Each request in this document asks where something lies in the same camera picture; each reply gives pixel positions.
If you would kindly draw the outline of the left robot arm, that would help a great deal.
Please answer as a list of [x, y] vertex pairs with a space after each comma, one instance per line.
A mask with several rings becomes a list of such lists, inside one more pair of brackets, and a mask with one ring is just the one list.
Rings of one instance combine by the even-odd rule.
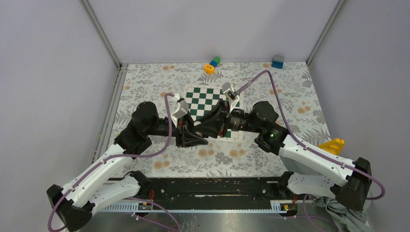
[[174, 112], [170, 110], [167, 100], [165, 108], [167, 117], [160, 118], [154, 103], [140, 103], [126, 128], [102, 156], [71, 182], [49, 187], [46, 191], [52, 206], [49, 231], [54, 231], [51, 225], [54, 215], [64, 224], [63, 230], [75, 232], [112, 203], [133, 196], [139, 199], [147, 197], [149, 180], [140, 171], [131, 172], [118, 184], [101, 191], [98, 189], [117, 169], [133, 160], [152, 158], [165, 152], [172, 138], [175, 138], [176, 146], [183, 148], [208, 144], [194, 131], [194, 122], [184, 99], [177, 101]]

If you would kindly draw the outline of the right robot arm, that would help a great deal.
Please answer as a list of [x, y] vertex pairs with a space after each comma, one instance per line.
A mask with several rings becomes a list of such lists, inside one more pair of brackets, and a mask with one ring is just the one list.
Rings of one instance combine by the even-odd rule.
[[257, 133], [255, 143], [267, 152], [297, 161], [317, 172], [314, 180], [322, 183], [308, 184], [302, 176], [290, 171], [277, 186], [278, 195], [289, 199], [294, 194], [310, 194], [336, 199], [344, 207], [363, 211], [372, 184], [370, 162], [335, 156], [291, 134], [276, 123], [278, 113], [267, 101], [254, 104], [249, 113], [230, 109], [228, 101], [220, 99], [210, 112], [194, 122], [194, 129], [205, 137], [223, 137], [227, 130]]

